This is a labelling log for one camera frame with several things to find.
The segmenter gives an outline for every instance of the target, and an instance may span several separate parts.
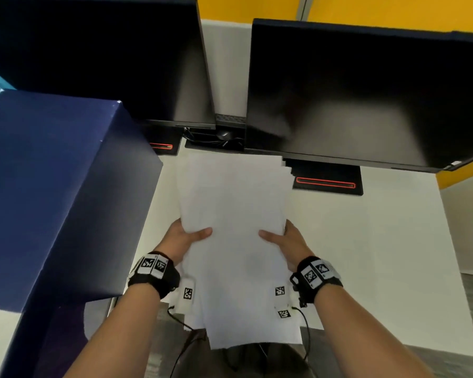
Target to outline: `white wall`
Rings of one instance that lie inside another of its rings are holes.
[[[441,191],[461,273],[473,274],[473,177]]]
[[[202,31],[215,112],[246,116],[252,25],[204,19]]]

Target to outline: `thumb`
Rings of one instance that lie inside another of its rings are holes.
[[[188,233],[189,241],[195,242],[206,239],[212,234],[212,228],[205,228],[198,232]]]
[[[263,229],[259,230],[258,232],[259,236],[271,243],[277,244],[277,245],[282,245],[284,243],[284,236],[277,235],[272,232],[265,231]]]

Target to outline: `hand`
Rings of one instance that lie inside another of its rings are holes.
[[[289,220],[285,222],[284,235],[280,236],[268,231],[259,231],[266,241],[277,244],[287,260],[291,272],[296,272],[298,264],[308,256],[315,256],[310,250],[300,231]]]
[[[211,228],[205,228],[198,232],[187,233],[182,227],[180,219],[177,219],[170,225],[163,240],[154,250],[167,255],[174,265],[180,263],[189,247],[195,241],[206,239],[212,234]]]

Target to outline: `black monitor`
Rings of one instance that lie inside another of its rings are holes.
[[[245,147],[426,172],[464,165],[473,34],[255,19]]]
[[[0,76],[121,100],[137,120],[215,125],[196,0],[0,0]]]

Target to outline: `person's left hand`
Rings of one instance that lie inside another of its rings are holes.
[[[212,234],[212,228],[205,228],[198,232],[187,233],[182,227],[180,219],[170,225],[163,240],[154,250],[167,255],[174,265],[180,263],[189,247],[195,241],[206,239]]]

